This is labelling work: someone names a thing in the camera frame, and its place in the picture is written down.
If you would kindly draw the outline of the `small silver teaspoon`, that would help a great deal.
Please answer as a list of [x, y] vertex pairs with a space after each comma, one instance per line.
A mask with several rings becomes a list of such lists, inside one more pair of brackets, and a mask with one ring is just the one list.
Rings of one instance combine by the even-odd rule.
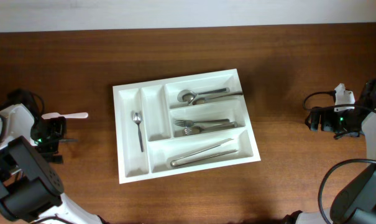
[[142, 132], [140, 130], [140, 124], [142, 122], [142, 116], [139, 112], [133, 112], [132, 114], [132, 120], [133, 122], [137, 125], [137, 135], [139, 139], [139, 144], [140, 144], [140, 151], [144, 152], [144, 144], [142, 140]]
[[77, 139], [61, 139], [59, 142], [78, 142]]

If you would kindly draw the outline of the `pink plastic knife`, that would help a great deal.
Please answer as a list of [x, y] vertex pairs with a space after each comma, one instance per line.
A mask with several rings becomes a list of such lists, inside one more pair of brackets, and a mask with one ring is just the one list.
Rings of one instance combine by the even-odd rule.
[[81, 112], [81, 113], [70, 113], [70, 114], [60, 114], [57, 112], [53, 113], [45, 113], [41, 117], [43, 119], [52, 119], [52, 118], [59, 118], [64, 117], [66, 119], [86, 119], [88, 118], [89, 114], [87, 112]]

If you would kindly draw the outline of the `large silver spoon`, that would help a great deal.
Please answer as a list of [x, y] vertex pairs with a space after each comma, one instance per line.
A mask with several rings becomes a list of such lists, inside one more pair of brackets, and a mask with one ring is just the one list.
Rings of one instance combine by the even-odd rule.
[[201, 105], [201, 104], [205, 104], [211, 100], [215, 100], [218, 98], [224, 98], [224, 97], [229, 97], [229, 96], [241, 96], [241, 95], [243, 95], [242, 91], [235, 91], [235, 92], [230, 92], [230, 93], [223, 93], [222, 95], [197, 98], [193, 100], [192, 105]]
[[228, 87], [226, 88], [220, 88], [217, 90], [211, 90], [211, 91], [202, 91], [202, 92], [193, 92], [191, 90], [182, 90], [179, 92], [177, 96], [177, 100], [179, 102], [186, 102], [186, 103], [191, 103], [198, 95], [208, 95], [212, 93], [224, 93], [224, 92], [229, 92], [230, 89]]

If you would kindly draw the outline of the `silver fork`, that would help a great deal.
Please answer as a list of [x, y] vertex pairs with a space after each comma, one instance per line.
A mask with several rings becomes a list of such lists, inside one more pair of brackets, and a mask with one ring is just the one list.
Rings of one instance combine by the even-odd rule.
[[176, 126], [181, 126], [184, 128], [190, 128], [194, 126], [195, 124], [224, 124], [230, 122], [229, 119], [215, 119], [215, 120], [200, 120], [200, 121], [195, 121], [195, 120], [187, 120], [187, 119], [174, 119], [173, 123]]
[[193, 126], [190, 128], [185, 128], [181, 131], [182, 136], [190, 136], [190, 135], [195, 135], [195, 134], [200, 134], [200, 133], [208, 133], [212, 131], [220, 131], [222, 129], [229, 129], [229, 128], [236, 128], [238, 127], [237, 122], [230, 122], [226, 124], [219, 124], [211, 127], [206, 127], [202, 128], [201, 126]]

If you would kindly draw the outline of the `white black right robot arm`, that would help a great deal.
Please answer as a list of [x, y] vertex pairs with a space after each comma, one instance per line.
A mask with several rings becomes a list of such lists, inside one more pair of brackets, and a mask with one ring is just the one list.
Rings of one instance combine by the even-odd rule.
[[[366, 156], [338, 162], [326, 172], [318, 190], [317, 212], [298, 210], [281, 222], [376, 223], [376, 79], [366, 82], [358, 98], [342, 83], [327, 91], [327, 95], [332, 96], [334, 104], [308, 109], [305, 125], [312, 131], [334, 133], [334, 139], [364, 137]], [[338, 168], [349, 164], [365, 164], [365, 169], [339, 191], [329, 208], [324, 208], [327, 180]]]

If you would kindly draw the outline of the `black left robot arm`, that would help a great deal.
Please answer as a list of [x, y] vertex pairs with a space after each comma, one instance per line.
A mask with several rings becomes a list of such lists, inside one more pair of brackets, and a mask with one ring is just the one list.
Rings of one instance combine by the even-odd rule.
[[51, 165], [63, 163], [66, 118], [43, 115], [43, 99], [27, 90], [0, 105], [0, 214], [11, 222], [103, 224], [65, 194]]

